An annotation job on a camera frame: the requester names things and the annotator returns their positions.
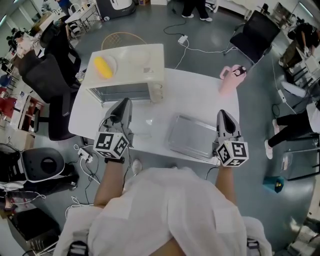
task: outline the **concrete floor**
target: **concrete floor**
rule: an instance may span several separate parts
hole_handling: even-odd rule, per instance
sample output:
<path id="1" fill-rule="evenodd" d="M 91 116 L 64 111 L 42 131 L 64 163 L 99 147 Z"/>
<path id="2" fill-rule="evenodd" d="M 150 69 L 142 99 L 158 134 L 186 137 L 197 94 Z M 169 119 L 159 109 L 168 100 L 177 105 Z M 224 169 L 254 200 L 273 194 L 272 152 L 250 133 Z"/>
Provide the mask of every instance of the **concrete floor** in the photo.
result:
<path id="1" fill-rule="evenodd" d="M 165 67 L 174 68 L 180 61 L 184 47 L 178 44 L 179 35 L 167 35 L 163 29 L 173 24 L 182 23 L 184 20 L 173 14 L 171 6 L 147 5 L 138 6 L 135 13 L 130 16 L 110 20 L 103 23 L 98 30 L 92 30 L 84 35 L 76 49 L 81 55 L 83 67 L 89 61 L 90 55 L 94 51 L 101 49 L 103 39 L 114 32 L 129 32 L 143 38 L 148 44 L 164 44 Z M 175 4 L 178 13 L 182 11 L 180 3 Z M 234 27 L 243 22 L 238 17 L 229 12 L 219 10 L 215 14 L 210 14 L 212 23 L 200 21 L 197 11 L 195 17 L 188 19 L 182 26 L 168 29 L 171 33 L 182 33 L 188 36 L 190 48 L 204 51 L 222 51 L 231 38 Z M 268 160 L 265 153 L 264 141 L 273 135 L 272 127 L 272 104 L 281 102 L 274 84 L 272 61 L 274 62 L 277 81 L 283 80 L 283 71 L 278 65 L 279 55 L 276 51 L 271 51 L 261 62 L 251 70 L 245 81 L 237 88 L 240 126 L 244 139 L 248 142 L 250 159 L 243 166 L 234 170 L 235 191 L 237 194 L 237 205 L 243 216 L 258 218 L 264 225 L 267 239 L 272 244 L 274 251 L 284 248 L 293 241 L 297 231 L 302 225 L 312 198 L 314 189 L 314 178 L 299 181 L 287 182 L 283 191 L 279 194 L 271 193 L 262 186 L 266 174 L 277 175 L 280 173 L 282 155 L 285 150 L 301 149 L 311 147 L 306 142 L 283 142 L 274 149 L 273 160 Z M 222 53 L 202 53 L 198 51 L 186 52 L 186 55 L 178 69 L 199 73 L 206 76 L 218 78 L 224 66 L 234 64 L 250 66 L 249 61 L 238 51 L 232 51 L 226 56 Z M 287 101 L 293 105 L 299 99 L 285 93 Z M 279 106 L 280 115 L 291 114 L 291 110 L 284 104 Z M 53 147 L 58 149 L 66 162 L 77 159 L 77 151 L 73 146 L 75 143 L 81 144 L 78 136 L 59 142 L 53 142 L 46 137 L 48 127 L 41 124 L 40 133 L 35 140 L 36 147 Z M 200 177 L 206 176 L 210 165 L 204 163 L 194 163 L 186 160 L 162 157 L 149 153 L 142 153 L 131 150 L 131 157 L 139 157 L 145 168 L 147 167 L 191 167 Z M 310 165 L 310 158 L 316 162 L 315 154 L 308 156 L 294 156 L 295 163 L 301 163 L 295 167 L 294 172 L 313 172 Z M 97 161 L 91 164 L 91 169 L 95 170 Z M 63 191 L 47 197 L 45 201 L 37 201 L 37 205 L 53 216 L 63 227 L 65 222 L 65 210 L 72 204 L 71 196 L 76 196 L 80 202 L 85 203 L 86 197 L 84 188 L 88 185 L 88 177 L 82 173 L 79 163 L 75 165 L 79 172 L 80 180 L 75 191 Z M 105 164 L 100 159 L 97 175 L 101 178 Z M 215 182 L 216 170 L 212 170 L 208 179 Z M 87 190 L 89 201 L 92 203 L 97 184 L 92 183 Z"/>

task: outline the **black office chair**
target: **black office chair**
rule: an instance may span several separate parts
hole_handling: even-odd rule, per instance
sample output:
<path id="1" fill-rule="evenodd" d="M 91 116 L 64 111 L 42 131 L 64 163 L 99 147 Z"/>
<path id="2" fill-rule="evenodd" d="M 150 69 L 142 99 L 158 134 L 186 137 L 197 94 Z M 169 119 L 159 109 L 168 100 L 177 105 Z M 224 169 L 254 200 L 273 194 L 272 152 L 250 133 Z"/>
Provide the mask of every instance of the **black office chair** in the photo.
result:
<path id="1" fill-rule="evenodd" d="M 35 193 L 47 196 L 74 189 L 79 179 L 74 166 L 66 164 L 62 155 L 53 148 L 32 148 L 20 152 L 0 143 L 0 162 L 0 182 L 2 186 L 12 188 L 10 191 L 0 189 L 0 209 L 4 208 L 6 195 L 27 199 L 35 198 Z"/>
<path id="2" fill-rule="evenodd" d="M 243 32 L 236 34 L 243 26 Z M 252 69 L 272 48 L 272 41 L 279 34 L 280 28 L 267 16 L 255 10 L 247 22 L 235 27 L 224 55 L 232 49 L 242 52 L 252 63 Z"/>
<path id="3" fill-rule="evenodd" d="M 42 33 L 40 45 L 44 48 L 44 55 L 52 54 L 55 57 L 65 82 L 68 85 L 77 84 L 76 74 L 80 70 L 81 59 L 69 43 L 66 24 L 57 27 L 52 21 Z M 69 54 L 75 57 L 74 63 Z"/>
<path id="4" fill-rule="evenodd" d="M 43 59 L 32 54 L 28 55 L 28 58 L 25 57 L 19 65 L 22 80 L 44 102 L 50 104 L 49 117 L 40 117 L 39 112 L 35 113 L 34 131 L 38 131 L 39 122 L 48 122 L 50 140 L 62 141 L 75 136 L 69 132 L 68 126 L 78 89 L 68 86 L 53 55 L 47 54 Z M 30 65 L 30 59 L 33 59 L 33 65 Z"/>

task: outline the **black strap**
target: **black strap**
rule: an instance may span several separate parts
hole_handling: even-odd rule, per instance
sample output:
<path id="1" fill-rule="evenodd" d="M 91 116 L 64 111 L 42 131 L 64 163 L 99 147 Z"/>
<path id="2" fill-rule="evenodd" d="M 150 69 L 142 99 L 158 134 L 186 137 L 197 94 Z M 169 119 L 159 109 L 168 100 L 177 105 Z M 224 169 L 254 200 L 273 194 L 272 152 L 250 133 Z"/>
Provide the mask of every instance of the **black strap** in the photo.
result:
<path id="1" fill-rule="evenodd" d="M 89 256 L 89 248 L 85 242 L 75 241 L 69 247 L 67 256 Z"/>

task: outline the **plug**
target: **plug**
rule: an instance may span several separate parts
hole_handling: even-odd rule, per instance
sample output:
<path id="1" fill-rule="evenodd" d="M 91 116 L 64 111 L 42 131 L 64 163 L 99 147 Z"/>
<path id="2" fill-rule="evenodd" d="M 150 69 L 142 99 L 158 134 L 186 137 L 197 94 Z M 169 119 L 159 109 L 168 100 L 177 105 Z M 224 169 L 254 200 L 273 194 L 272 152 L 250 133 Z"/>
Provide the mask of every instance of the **plug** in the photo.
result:
<path id="1" fill-rule="evenodd" d="M 78 155 L 79 157 L 81 157 L 86 163 L 91 163 L 94 158 L 87 152 L 85 151 L 83 148 L 80 148 L 78 150 Z"/>
<path id="2" fill-rule="evenodd" d="M 287 102 L 287 99 L 286 99 L 284 93 L 282 92 L 282 90 L 279 89 L 279 90 L 278 90 L 278 94 L 279 94 L 282 102 L 283 102 L 283 103 L 286 103 L 286 102 Z"/>
<path id="3" fill-rule="evenodd" d="M 183 44 L 187 39 L 188 39 L 188 36 L 187 36 L 187 35 L 182 35 L 182 36 L 179 38 L 178 43 L 179 43 L 179 44 Z"/>

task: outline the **human arm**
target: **human arm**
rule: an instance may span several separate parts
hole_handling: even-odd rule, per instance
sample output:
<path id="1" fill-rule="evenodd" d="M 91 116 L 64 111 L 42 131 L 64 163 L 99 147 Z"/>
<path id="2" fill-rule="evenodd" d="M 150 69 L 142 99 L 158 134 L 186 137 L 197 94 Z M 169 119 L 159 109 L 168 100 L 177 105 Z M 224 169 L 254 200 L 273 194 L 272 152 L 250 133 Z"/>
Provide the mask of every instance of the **human arm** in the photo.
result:
<path id="1" fill-rule="evenodd" d="M 123 164 L 109 161 L 103 178 L 95 194 L 93 205 L 104 208 L 113 198 L 121 197 L 123 192 Z"/>
<path id="2" fill-rule="evenodd" d="M 231 167 L 220 166 L 218 176 L 215 181 L 216 188 L 228 199 L 230 202 L 237 205 L 234 173 Z"/>
<path id="3" fill-rule="evenodd" d="M 311 55 L 315 56 L 316 47 L 314 45 L 311 46 Z"/>
<path id="4" fill-rule="evenodd" d="M 302 42 L 303 42 L 303 46 L 306 47 L 307 44 L 306 44 L 306 35 L 303 31 L 301 31 L 301 36 L 302 36 Z"/>

